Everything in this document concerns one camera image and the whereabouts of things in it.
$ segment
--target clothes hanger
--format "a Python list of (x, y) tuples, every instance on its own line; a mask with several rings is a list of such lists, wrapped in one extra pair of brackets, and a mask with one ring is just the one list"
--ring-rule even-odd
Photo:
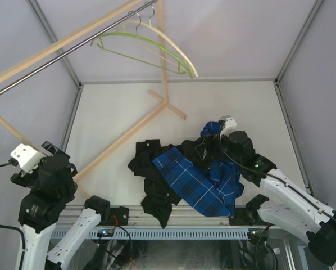
[[(152, 18), (154, 17), (155, 15), (155, 8), (153, 7), (153, 5), (151, 4), (152, 6), (152, 9), (153, 9), (153, 15), (151, 17), (149, 17), (149, 24), (145, 23), (145, 22), (142, 22), (142, 21), (136, 21), (136, 20), (128, 20), (128, 21), (125, 21), (122, 23), (122, 26), (123, 28), (125, 29), (125, 24), (126, 23), (133, 23), (133, 24), (139, 24), (146, 27), (146, 28), (149, 28), (151, 29), (152, 31), (154, 31), (156, 34), (158, 34), (159, 36), (161, 36), (165, 41), (167, 41), (168, 44), (170, 44), (181, 56), (182, 58), (189, 64), (191, 70), (194, 72), (195, 76), (198, 77), (198, 73), (197, 73), (197, 70), (196, 68), (194, 67), (194, 65), (192, 64), (192, 62), (190, 61), (190, 59), (184, 54), (184, 52), (169, 38), (167, 37), (162, 31), (159, 31), (157, 28), (155, 28), (153, 25), (152, 25)], [(149, 50), (150, 52), (154, 53), (155, 55), (158, 55), (156, 52), (153, 52), (152, 50), (150, 50), (149, 48), (143, 46), (140, 44), (140, 46), (144, 47), (145, 49)], [(158, 55), (160, 58), (172, 63), (171, 61), (169, 61), (168, 59)]]
[[(139, 62), (142, 62), (142, 63), (145, 63), (145, 64), (148, 64), (148, 65), (152, 65), (152, 66), (155, 66), (157, 68), (160, 68), (160, 69), (165, 69), (167, 71), (170, 71), (170, 72), (173, 72), (173, 73), (177, 73), (177, 74), (180, 74), (180, 75), (183, 75), (183, 74), (186, 74), (188, 73), (189, 76), (191, 78), (193, 78), (193, 74), (190, 70), (190, 68), (188, 67), (188, 65), (182, 61), (182, 59), (180, 59), (177, 55), (175, 55), (174, 53), (172, 53), (171, 51), (169, 51), (167, 48), (163, 47), (162, 45), (158, 44), (157, 42), (154, 42), (148, 38), (145, 38), (145, 37), (141, 37), (140, 35), (138, 35), (138, 26), (140, 26), (140, 24), (142, 23), (142, 19), (140, 18), (140, 15), (135, 12), (138, 16), (139, 16), (139, 24), (136, 26), (135, 28), (135, 31), (136, 31), (136, 34), (131, 34), (131, 33), (126, 33), (126, 32), (109, 32), (109, 33), (103, 33), (101, 35), (99, 35), (98, 37), (96, 37), (95, 39), (93, 39), (90, 43), (90, 45), (92, 46), (93, 45), (93, 42), (94, 40), (96, 39), (99, 39), (100, 41), (100, 44), (97, 43), (97, 46), (102, 49), (102, 50), (105, 50), (105, 51), (108, 51), (108, 52), (112, 52), (112, 53), (115, 53), (117, 55), (120, 55), (120, 56), (125, 56), (127, 58), (130, 58), (130, 59), (133, 59), (133, 60), (136, 60), (136, 61), (139, 61)], [(147, 61), (144, 61), (142, 59), (138, 59), (138, 58), (135, 58), (135, 57), (132, 57), (132, 56), (129, 56), (129, 55), (125, 55), (123, 53), (120, 53), (120, 52), (116, 52), (116, 51), (113, 51), (111, 49), (107, 49), (105, 48), (104, 44), (103, 44), (103, 40), (102, 40), (102, 37), (110, 37), (110, 36), (121, 36), (121, 37), (129, 37), (129, 38), (135, 38), (135, 39), (138, 39), (138, 40), (141, 40), (141, 41), (144, 41), (146, 43), (149, 43), (151, 45), (154, 45), (155, 47), (165, 51), (168, 55), (170, 55), (171, 57), (173, 57), (177, 62), (178, 62), (178, 71), (176, 70), (172, 70), (172, 69), (168, 69), (166, 67), (162, 67), (160, 65), (156, 65), (156, 64), (153, 64), (153, 63), (150, 63), (150, 62), (147, 62)]]

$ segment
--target wooden clothes rack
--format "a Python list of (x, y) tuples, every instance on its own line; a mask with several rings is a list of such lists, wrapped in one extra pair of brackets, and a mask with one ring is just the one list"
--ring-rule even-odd
[[(112, 10), (111, 12), (103, 15), (102, 17), (96, 19), (95, 21), (91, 22), (90, 24), (78, 29), (77, 31), (71, 33), (70, 35), (66, 36), (65, 38), (60, 39), (59, 41), (53, 43), (52, 45), (48, 46), (47, 48), (41, 50), (40, 52), (32, 55), (31, 57), (27, 58), (26, 60), (18, 63), (17, 65), (7, 69), (6, 71), (0, 73), (0, 83), (4, 82), (5, 80), (9, 79), (10, 77), (14, 76), (15, 74), (23, 71), (24, 69), (28, 68), (29, 66), (32, 66), (34, 63), (38, 62), (39, 60), (45, 58), (46, 56), (52, 54), (53, 52), (56, 52), (58, 49), (62, 48), (63, 46), (69, 44), (70, 42), (78, 39), (79, 37), (83, 36), (84, 34), (90, 32), (91, 30), (95, 29), (96, 27), (104, 24), (108, 20), (113, 19), (114, 17), (118, 16), (119, 14), (123, 13), (124, 11), (127, 11), (128, 9), (132, 8), (133, 6), (137, 5), (138, 3), (142, 2), (142, 0), (129, 0), (124, 5)], [(163, 0), (152, 0), (150, 2), (146, 2), (143, 7), (139, 8), (137, 11), (145, 9), (146, 7), (152, 5), (153, 3), (156, 3), (155, 10), (156, 10), (156, 21), (157, 21), (157, 29), (164, 33), (164, 16), (163, 16)], [(101, 30), (101, 32), (105, 32), (106, 30), (109, 30), (113, 28), (114, 26), (118, 25), (119, 23), (123, 22), (124, 20), (131, 17), (131, 15), (127, 15), (121, 20), (115, 22), (111, 26)], [(53, 64), (54, 62), (58, 61), (59, 59), (63, 58), (64, 56), (68, 55), (71, 51), (74, 51), (81, 47), (85, 43), (79, 43), (78, 45), (74, 46), (73, 48), (69, 49), (62, 55), (54, 58), (53, 60), (47, 62), (43, 66), (37, 68), (36, 70), (32, 71), (31, 73), (27, 74), (26, 76), (22, 77), (18, 81), (10, 84), (9, 86), (5, 87), (0, 91), (0, 95), (7, 92), (11, 88), (13, 88), (15, 85), (23, 82), (27, 78), (30, 78), (37, 72), (40, 72), (47, 66)], [(162, 46), (165, 46), (165, 40), (163, 37), (158, 35), (158, 43)], [(162, 50), (160, 50), (160, 64), (163, 68), (166, 68), (166, 60), (164, 59), (166, 57), (166, 53)], [(141, 128), (143, 128), (149, 121), (151, 121), (154, 117), (156, 117), (162, 110), (165, 108), (171, 110), (176, 115), (181, 117), (185, 120), (186, 115), (180, 111), (178, 108), (173, 106), (169, 103), (169, 89), (168, 89), (168, 74), (166, 69), (162, 69), (162, 84), (163, 84), (163, 90), (164, 90), (164, 96), (161, 97), (156, 92), (152, 90), (148, 90), (148, 94), (151, 95), (153, 98), (155, 98), (157, 101), (160, 102), (160, 104), (151, 111), (148, 115), (146, 115), (143, 119), (141, 119), (138, 123), (136, 123), (135, 126), (131, 127), (123, 136), (121, 136), (119, 139), (117, 139), (111, 146), (109, 146), (107, 149), (105, 149), (99, 156), (97, 156), (93, 161), (91, 161), (84, 169), (82, 169), (75, 177), (74, 181), (78, 184), (78, 190), (82, 193), (83, 196), (86, 198), (90, 197), (89, 194), (86, 192), (86, 190), (82, 187), (80, 184), (80, 181), (84, 179), (84, 177), (91, 172), (98, 164), (100, 164), (105, 158), (107, 158), (109, 155), (111, 155), (115, 150), (117, 150), (123, 143), (125, 143), (130, 137), (132, 137), (134, 134), (136, 134), (137, 131), (139, 131)], [(38, 149), (38, 147), (34, 146), (33, 143), (31, 143), (27, 138), (25, 138), (19, 131), (17, 131), (13, 126), (11, 126), (8, 122), (6, 122), (2, 117), (0, 117), (0, 124), (5, 127), (9, 132), (11, 132), (14, 136), (16, 136), (22, 143), (26, 145), (30, 145), (35, 149)]]

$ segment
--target hanging rail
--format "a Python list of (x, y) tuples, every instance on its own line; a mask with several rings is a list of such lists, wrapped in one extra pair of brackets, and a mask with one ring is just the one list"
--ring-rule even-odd
[(11, 90), (13, 87), (17, 86), (18, 84), (24, 82), (25, 80), (27, 80), (28, 78), (32, 77), (33, 75), (35, 75), (35, 74), (39, 73), (40, 71), (44, 70), (45, 68), (49, 67), (50, 65), (54, 64), (58, 60), (62, 59), (63, 57), (69, 55), (71, 52), (74, 52), (76, 49), (78, 49), (78, 48), (82, 47), (83, 45), (87, 44), (88, 42), (90, 42), (94, 38), (98, 37), (100, 34), (103, 34), (104, 32), (112, 29), (113, 27), (115, 27), (118, 24), (122, 23), (123, 21), (131, 18), (136, 13), (144, 10), (145, 8), (150, 7), (151, 4), (153, 4), (153, 3), (157, 2), (157, 1), (158, 0), (151, 0), (150, 2), (146, 2), (142, 7), (138, 8), (137, 10), (128, 13), (126, 16), (124, 16), (120, 20), (117, 20), (115, 23), (107, 26), (106, 28), (103, 28), (101, 31), (95, 33), (94, 35), (91, 35), (89, 38), (87, 38), (87, 39), (83, 40), (82, 42), (78, 43), (77, 45), (71, 47), (66, 52), (62, 53), (61, 55), (58, 55), (57, 57), (55, 57), (52, 60), (46, 62), (42, 66), (40, 66), (40, 67), (36, 68), (35, 70), (31, 71), (30, 73), (27, 73), (26, 75), (24, 75), (20, 79), (16, 80), (15, 82), (13, 82), (10, 85), (8, 85), (8, 86), (4, 87), (3, 89), (1, 89), (0, 90), (0, 95), (6, 93), (7, 91)]

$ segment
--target white wall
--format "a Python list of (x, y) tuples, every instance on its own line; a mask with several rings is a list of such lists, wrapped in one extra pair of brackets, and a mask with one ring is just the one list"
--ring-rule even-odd
[(323, 5), (282, 91), (317, 195), (336, 208), (336, 0)]
[[(25, 1), (0, 0), (0, 72), (48, 45)], [(61, 63), (56, 63), (1, 96), (0, 115), (37, 145), (45, 140), (59, 145), (74, 96), (75, 86)], [(0, 163), (10, 158), (18, 144), (0, 126)], [(28, 190), (10, 182), (15, 171), (0, 169), (0, 224), (19, 225), (20, 201)], [(0, 229), (0, 269), (14, 269), (19, 241), (17, 232)]]
[[(165, 31), (191, 59), (201, 79), (275, 78), (314, 1), (164, 0)], [(124, 2), (39, 0), (59, 38)], [(152, 9), (147, 8), (140, 15), (148, 22)], [(129, 26), (128, 30), (135, 33), (135, 25)], [(157, 40), (150, 30), (138, 30), (140, 35)], [(139, 48), (131, 39), (109, 37), (105, 44), (112, 50), (159, 63), (157, 56)], [(82, 82), (161, 77), (156, 67), (102, 51), (96, 45), (82, 47), (69, 59)], [(174, 73), (169, 78), (189, 79)]]

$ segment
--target black fabric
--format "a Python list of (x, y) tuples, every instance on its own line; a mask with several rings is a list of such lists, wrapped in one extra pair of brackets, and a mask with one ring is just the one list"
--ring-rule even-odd
[(141, 205), (145, 213), (159, 220), (162, 228), (167, 226), (172, 204), (177, 205), (181, 198), (167, 184), (152, 160), (172, 147), (173, 145), (161, 147), (159, 139), (137, 142), (135, 158), (128, 164), (135, 176), (145, 177), (144, 191), (147, 196)]
[[(141, 205), (145, 213), (159, 220), (162, 228), (167, 226), (172, 204), (177, 205), (181, 197), (164, 180), (152, 160), (173, 147), (173, 145), (161, 147), (159, 139), (137, 142), (135, 158), (128, 164), (128, 168), (135, 176), (145, 177), (144, 191), (147, 196)], [(222, 157), (214, 135), (201, 137), (195, 141), (186, 140), (176, 147), (194, 166), (202, 170), (208, 169), (213, 159)]]

